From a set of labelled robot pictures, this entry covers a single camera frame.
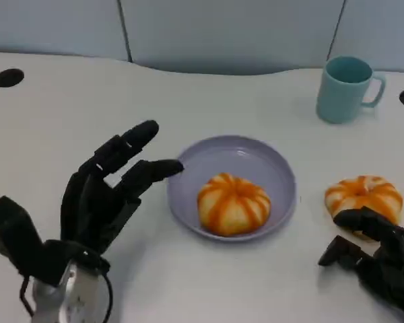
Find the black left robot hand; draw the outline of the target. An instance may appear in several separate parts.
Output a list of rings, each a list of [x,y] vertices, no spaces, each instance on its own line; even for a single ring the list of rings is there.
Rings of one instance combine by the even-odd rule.
[[[67,184],[61,203],[61,239],[103,254],[141,204],[148,188],[184,170],[177,159],[140,160],[109,186],[105,178],[123,168],[158,134],[147,120],[95,150]]]

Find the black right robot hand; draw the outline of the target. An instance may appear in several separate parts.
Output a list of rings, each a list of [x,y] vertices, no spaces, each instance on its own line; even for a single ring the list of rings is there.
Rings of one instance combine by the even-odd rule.
[[[336,236],[318,265],[338,263],[353,271],[371,294],[404,312],[404,228],[368,207],[340,211],[333,221],[349,231],[362,232],[380,246],[369,255],[358,245]]]

